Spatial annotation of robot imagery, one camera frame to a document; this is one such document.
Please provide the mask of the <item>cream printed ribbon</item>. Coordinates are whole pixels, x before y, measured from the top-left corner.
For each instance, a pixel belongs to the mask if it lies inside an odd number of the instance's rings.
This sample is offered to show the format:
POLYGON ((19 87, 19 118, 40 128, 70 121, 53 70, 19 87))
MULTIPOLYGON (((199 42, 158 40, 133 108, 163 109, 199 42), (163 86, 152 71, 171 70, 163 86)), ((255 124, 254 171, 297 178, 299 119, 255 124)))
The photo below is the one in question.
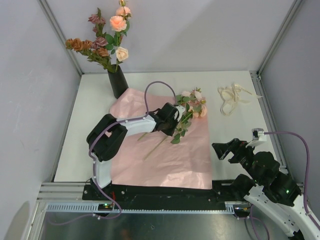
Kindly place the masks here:
POLYGON ((219 93, 222 100, 220 113, 225 117, 231 116, 239 104, 250 103, 249 100, 241 99, 240 93, 247 93, 248 95, 256 99, 262 98, 261 95, 257 95, 256 93, 253 93, 236 83, 232 83, 227 87, 218 87, 217 92, 219 93))

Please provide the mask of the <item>pale peach rose stem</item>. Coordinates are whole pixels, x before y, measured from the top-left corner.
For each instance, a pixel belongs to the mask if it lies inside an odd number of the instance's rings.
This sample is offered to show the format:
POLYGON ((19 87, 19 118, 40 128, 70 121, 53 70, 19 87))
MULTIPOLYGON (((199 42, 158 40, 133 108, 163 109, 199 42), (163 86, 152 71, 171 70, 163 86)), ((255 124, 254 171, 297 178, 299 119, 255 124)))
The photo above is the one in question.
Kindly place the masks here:
POLYGON ((128 49, 119 46, 115 50, 115 55, 116 55, 115 72, 117 72, 119 64, 129 57, 129 51, 128 49))

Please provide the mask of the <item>rust orange rose stem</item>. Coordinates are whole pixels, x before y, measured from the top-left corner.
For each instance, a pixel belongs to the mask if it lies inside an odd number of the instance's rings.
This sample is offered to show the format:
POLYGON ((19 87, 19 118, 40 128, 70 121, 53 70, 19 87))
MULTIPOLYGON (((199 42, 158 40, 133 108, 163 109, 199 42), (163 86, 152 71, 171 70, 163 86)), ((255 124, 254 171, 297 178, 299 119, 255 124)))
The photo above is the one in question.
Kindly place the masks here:
POLYGON ((109 52, 104 47, 92 48, 93 42, 90 40, 81 41, 79 38, 69 38, 65 41, 66 49, 73 50, 85 56, 88 62, 96 62, 105 70, 112 71, 111 58, 109 52))

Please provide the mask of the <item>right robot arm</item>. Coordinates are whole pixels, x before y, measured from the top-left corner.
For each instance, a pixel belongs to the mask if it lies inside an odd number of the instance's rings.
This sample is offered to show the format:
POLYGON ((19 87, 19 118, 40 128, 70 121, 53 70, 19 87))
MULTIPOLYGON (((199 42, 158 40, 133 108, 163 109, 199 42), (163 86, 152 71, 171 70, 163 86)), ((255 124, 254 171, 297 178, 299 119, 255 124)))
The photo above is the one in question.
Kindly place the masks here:
POLYGON ((254 152, 265 143, 266 137, 252 141, 235 138, 227 143, 213 143, 219 160, 229 153, 231 164, 240 164, 247 174, 240 174, 230 185, 230 194, 237 200, 245 200, 274 221, 290 240, 318 240, 320 222, 313 213, 307 212, 304 194, 297 183, 280 171, 280 163, 271 152, 254 152))

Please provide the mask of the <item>pink wrapping paper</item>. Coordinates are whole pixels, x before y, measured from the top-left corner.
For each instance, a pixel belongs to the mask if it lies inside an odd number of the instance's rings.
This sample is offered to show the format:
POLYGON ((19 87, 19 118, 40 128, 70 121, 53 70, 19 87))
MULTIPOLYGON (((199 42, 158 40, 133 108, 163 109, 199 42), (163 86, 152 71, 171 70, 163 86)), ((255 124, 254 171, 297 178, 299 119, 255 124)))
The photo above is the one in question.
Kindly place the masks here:
POLYGON ((173 144, 162 132, 127 136, 111 165, 117 185, 144 187, 212 188, 208 109, 201 98, 185 135, 173 144))

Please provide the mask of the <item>light pink rose stem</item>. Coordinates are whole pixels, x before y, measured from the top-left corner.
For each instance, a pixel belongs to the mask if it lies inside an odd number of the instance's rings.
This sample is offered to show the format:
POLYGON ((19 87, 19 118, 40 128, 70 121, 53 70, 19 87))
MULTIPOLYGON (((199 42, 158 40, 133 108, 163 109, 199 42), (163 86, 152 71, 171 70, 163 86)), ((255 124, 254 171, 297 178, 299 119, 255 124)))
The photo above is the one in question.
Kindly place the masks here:
MULTIPOLYGON (((192 91, 183 91, 181 94, 175 96, 175 104, 173 104, 173 105, 174 106, 177 106, 177 105, 182 106, 182 105, 185 105, 186 102, 188 102, 189 104, 197 104, 202 101, 205 101, 205 105, 206 105, 206 100, 202 97, 201 89, 195 88, 192 91)), ((154 117, 154 111, 149 111, 148 114, 151 117, 154 117)))

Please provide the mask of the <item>mauve rose stem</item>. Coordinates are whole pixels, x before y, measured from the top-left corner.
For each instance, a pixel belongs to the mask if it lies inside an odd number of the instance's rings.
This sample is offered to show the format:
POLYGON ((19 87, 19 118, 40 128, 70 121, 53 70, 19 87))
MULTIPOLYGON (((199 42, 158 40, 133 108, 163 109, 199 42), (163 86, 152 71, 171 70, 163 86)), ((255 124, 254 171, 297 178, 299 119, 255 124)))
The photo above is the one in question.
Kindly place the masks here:
POLYGON ((110 70, 111 60, 107 50, 108 41, 106 33, 103 32, 106 19, 102 16, 100 8, 97 8, 97 12, 89 16, 88 22, 93 24, 92 31, 95 33, 95 40, 90 47, 91 51, 97 57, 97 63, 105 70, 110 70))

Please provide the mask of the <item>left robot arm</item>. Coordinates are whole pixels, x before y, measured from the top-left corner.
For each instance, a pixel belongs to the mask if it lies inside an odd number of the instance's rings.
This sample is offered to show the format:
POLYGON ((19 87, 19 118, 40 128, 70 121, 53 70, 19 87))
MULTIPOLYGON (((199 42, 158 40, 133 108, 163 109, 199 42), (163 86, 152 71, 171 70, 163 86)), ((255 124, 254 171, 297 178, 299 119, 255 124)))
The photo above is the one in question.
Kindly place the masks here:
POLYGON ((86 138, 88 154, 93 160, 93 194, 100 200, 110 196, 112 159, 126 137, 153 132, 163 132, 171 137, 185 111, 185 107, 167 102, 162 108, 140 117, 117 119, 106 114, 86 138))

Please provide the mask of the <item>small pink rose stem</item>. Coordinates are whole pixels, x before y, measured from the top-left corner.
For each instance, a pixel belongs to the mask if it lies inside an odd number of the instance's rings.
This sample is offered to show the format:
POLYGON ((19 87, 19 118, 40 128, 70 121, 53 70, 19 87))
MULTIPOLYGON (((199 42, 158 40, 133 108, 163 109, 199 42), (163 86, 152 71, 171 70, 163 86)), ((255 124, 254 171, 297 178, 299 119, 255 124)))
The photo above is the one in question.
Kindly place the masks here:
POLYGON ((172 145, 177 145, 180 143, 181 138, 183 138, 188 131, 188 128, 193 124, 193 119, 204 118, 207 115, 207 107, 205 105, 205 100, 200 101, 197 104, 191 104, 186 102, 182 107, 186 107, 186 113, 182 114, 181 120, 178 121, 177 127, 173 131, 173 137, 164 136, 160 142, 158 142, 155 147, 146 154, 143 160, 147 160, 153 152, 159 148, 168 138, 170 138, 170 143, 172 145))

